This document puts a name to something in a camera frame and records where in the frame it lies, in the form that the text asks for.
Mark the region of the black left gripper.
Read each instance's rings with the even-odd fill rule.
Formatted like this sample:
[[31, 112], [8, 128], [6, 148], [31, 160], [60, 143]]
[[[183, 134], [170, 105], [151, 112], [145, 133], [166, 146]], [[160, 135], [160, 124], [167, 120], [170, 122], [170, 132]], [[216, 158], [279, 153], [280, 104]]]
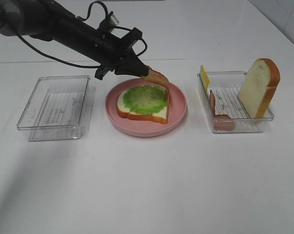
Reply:
[[149, 74], [149, 67], [132, 49], [142, 36], [142, 32], [137, 28], [118, 38], [106, 30], [88, 26], [87, 36], [87, 57], [100, 63], [95, 78], [103, 79], [109, 71], [114, 71], [115, 75], [147, 76]]

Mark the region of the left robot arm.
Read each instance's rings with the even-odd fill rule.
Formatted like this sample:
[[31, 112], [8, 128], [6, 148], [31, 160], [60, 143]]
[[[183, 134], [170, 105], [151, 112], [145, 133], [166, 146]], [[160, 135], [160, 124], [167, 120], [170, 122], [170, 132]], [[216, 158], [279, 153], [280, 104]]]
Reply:
[[[133, 50], [137, 41], [143, 41], [142, 32], [127, 29], [119, 38], [112, 34], [118, 29], [118, 20], [106, 5], [97, 0], [104, 9], [104, 19], [97, 29], [86, 24], [92, 11], [90, 5], [86, 17], [75, 16], [54, 0], [0, 0], [0, 34], [18, 37], [38, 54], [60, 63], [84, 69], [95, 69], [95, 78], [103, 79], [107, 72], [116, 75], [147, 76], [149, 67]], [[60, 44], [98, 62], [98, 65], [78, 65], [48, 55], [25, 40], [30, 36], [42, 41]]]

